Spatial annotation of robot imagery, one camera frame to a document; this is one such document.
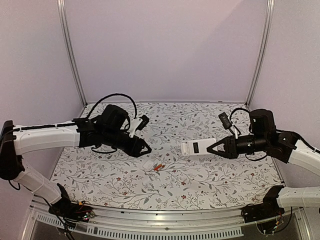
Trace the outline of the white battery cover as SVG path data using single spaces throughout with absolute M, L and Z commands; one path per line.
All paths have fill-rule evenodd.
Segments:
M 146 163 L 143 164 L 143 169 L 147 170 L 147 171 L 150 171 L 153 169 L 153 162 L 152 161 L 147 161 Z

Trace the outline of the white remote control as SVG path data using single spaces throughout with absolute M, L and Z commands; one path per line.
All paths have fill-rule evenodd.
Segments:
M 215 138 L 184 140 L 181 142 L 181 153 L 183 156 L 201 156 L 210 154 L 207 148 L 217 141 Z

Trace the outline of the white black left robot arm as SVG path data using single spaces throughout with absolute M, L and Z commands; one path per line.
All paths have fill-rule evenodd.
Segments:
M 124 109 L 113 104 L 96 117 L 63 123 L 22 126 L 7 120 L 0 135 L 0 178 L 24 186 L 53 205 L 63 217 L 70 217 L 75 210 L 65 188 L 23 162 L 23 155 L 65 147 L 95 150 L 105 145 L 113 152 L 121 150 L 139 158 L 152 151 L 145 140 L 135 135 L 149 121 L 146 115 L 131 119 Z

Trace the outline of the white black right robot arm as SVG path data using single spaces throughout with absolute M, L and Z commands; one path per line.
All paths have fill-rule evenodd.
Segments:
M 320 174 L 320 150 L 296 132 L 277 129 L 272 111 L 250 111 L 249 120 L 251 134 L 225 137 L 208 146 L 206 151 L 226 159 L 236 159 L 240 154 L 264 152 L 285 164 Z M 258 213 L 262 218 L 269 218 L 278 208 L 319 206 L 319 187 L 294 188 L 275 185 L 264 196 Z

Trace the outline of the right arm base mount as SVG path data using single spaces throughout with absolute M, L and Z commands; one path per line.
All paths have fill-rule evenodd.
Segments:
M 248 204 L 241 208 L 241 216 L 245 223 L 260 221 L 272 217 L 276 217 L 285 213 L 283 207 L 280 207 L 277 202 L 277 197 L 280 191 L 284 188 L 283 185 L 271 187 L 262 199 L 262 203 Z

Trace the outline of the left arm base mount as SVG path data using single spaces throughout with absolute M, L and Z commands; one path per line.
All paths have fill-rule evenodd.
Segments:
M 48 212 L 58 217 L 65 218 L 73 222 L 88 222 L 95 216 L 93 208 L 85 205 L 85 201 L 74 203 L 61 184 L 57 184 L 60 190 L 60 199 L 56 203 L 51 203 Z

